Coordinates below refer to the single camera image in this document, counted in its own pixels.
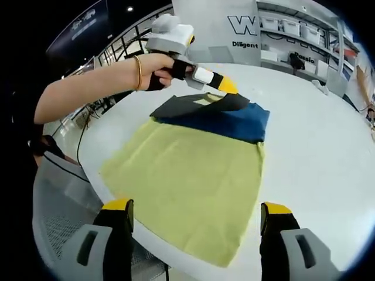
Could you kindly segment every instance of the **gold bangle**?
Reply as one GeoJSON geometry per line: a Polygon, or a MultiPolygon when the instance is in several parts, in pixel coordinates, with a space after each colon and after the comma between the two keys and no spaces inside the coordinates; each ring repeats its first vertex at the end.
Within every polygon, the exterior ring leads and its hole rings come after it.
{"type": "Polygon", "coordinates": [[[135,60],[137,61],[137,65],[138,65],[138,86],[136,87],[136,91],[139,90],[139,88],[141,88],[141,84],[142,84],[142,66],[141,66],[141,61],[139,60],[139,57],[138,56],[134,56],[135,60]]]}

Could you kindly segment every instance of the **dark banner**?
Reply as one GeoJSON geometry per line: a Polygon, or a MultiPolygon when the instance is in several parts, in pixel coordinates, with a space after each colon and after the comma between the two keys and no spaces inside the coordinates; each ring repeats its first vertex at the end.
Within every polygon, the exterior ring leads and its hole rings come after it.
{"type": "Polygon", "coordinates": [[[46,53],[55,67],[67,70],[102,51],[111,36],[106,1],[100,0],[72,21],[46,53]]]}

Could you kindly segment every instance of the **blue cloth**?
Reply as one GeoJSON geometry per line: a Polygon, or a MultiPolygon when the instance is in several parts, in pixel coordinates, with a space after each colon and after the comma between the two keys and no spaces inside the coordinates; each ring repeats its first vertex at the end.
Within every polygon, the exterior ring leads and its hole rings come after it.
{"type": "Polygon", "coordinates": [[[216,133],[241,141],[257,143],[265,138],[269,111],[249,104],[238,111],[210,112],[183,117],[157,118],[159,122],[216,133]]]}

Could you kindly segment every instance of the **white round table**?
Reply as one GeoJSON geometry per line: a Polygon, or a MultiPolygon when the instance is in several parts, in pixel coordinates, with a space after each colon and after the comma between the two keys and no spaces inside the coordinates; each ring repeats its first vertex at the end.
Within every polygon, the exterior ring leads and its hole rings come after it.
{"type": "MultiPolygon", "coordinates": [[[[334,94],[289,74],[237,64],[202,64],[229,76],[239,93],[270,110],[262,183],[241,246],[227,268],[194,258],[135,222],[133,237],[156,257],[198,280],[260,280],[260,204],[290,208],[331,250],[339,270],[365,246],[375,223],[375,144],[364,119],[334,94]]],[[[83,135],[80,159],[98,196],[113,196],[98,171],[171,96],[198,91],[184,81],[159,92],[133,92],[83,135]]]]}

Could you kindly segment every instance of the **yellow-green cloth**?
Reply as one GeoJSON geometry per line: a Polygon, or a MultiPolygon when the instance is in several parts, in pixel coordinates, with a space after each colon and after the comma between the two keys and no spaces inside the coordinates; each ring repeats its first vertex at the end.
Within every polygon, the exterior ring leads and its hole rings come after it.
{"type": "Polygon", "coordinates": [[[226,267],[261,181],[261,145],[149,120],[101,168],[116,198],[173,246],[226,267]]]}

